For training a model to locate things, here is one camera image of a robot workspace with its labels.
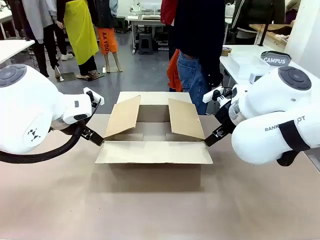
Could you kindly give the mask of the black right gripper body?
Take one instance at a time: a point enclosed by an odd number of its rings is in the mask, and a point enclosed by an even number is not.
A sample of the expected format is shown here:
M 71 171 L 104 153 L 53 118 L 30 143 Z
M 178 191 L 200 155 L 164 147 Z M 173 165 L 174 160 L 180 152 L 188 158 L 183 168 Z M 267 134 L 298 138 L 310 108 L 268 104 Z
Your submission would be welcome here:
M 231 99 L 228 98 L 219 98 L 219 110 L 215 114 L 215 118 L 221 124 L 216 128 L 215 132 L 233 132 L 236 125 L 231 121 L 229 116 L 229 108 L 231 106 Z

